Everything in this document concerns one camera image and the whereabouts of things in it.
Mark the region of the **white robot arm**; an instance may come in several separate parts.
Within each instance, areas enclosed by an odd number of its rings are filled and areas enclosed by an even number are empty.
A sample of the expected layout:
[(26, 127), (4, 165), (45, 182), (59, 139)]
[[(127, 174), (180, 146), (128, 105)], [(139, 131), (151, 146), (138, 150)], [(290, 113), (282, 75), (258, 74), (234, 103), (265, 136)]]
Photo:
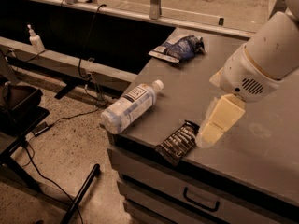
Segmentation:
[(245, 114), (246, 104), (277, 90), (299, 67), (299, 0), (285, 0), (287, 10), (275, 13), (241, 45), (210, 82), (225, 93), (210, 103), (196, 145), (215, 145)]

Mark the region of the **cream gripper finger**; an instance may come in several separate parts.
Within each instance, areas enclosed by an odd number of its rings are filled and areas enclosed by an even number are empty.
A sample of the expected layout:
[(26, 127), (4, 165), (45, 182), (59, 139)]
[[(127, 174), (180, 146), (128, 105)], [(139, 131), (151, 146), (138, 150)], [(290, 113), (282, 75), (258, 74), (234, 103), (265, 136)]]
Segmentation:
[(210, 79), (209, 82), (216, 87), (221, 85), (221, 73), (222, 69), (220, 69), (217, 73), (215, 73)]
[(209, 105), (196, 144), (200, 148), (215, 145), (245, 114), (245, 102), (233, 94), (215, 98)]

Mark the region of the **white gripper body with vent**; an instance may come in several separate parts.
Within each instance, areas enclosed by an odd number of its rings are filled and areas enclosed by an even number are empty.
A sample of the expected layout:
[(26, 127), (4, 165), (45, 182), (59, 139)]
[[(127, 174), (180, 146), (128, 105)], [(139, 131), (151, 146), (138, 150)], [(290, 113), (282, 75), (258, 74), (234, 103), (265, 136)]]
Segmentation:
[(268, 77), (256, 67), (245, 45), (239, 47), (221, 69), (221, 88), (247, 103), (262, 100), (281, 84), (281, 80)]

